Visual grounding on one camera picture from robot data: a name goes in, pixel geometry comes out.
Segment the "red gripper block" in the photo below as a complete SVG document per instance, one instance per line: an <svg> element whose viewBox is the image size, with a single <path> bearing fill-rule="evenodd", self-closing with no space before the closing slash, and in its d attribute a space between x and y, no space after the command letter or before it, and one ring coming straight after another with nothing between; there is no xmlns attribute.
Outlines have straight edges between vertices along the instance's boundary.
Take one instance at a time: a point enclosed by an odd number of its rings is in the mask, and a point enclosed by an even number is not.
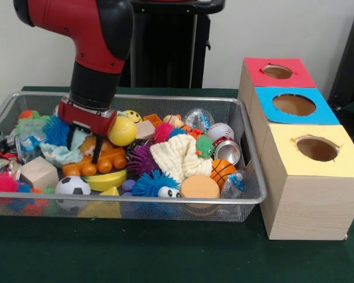
<svg viewBox="0 0 354 283"><path fill-rule="evenodd" d="M67 147L71 147L75 126L82 127L90 130L92 134L95 134L96 145L93 152L92 164L97 164L100 157L101 147L103 144L103 137L113 127L116 117L116 110L98 111L88 110L75 104L70 104L67 100L60 100L58 105L59 118L70 124L69 132L67 135Z"/></svg>

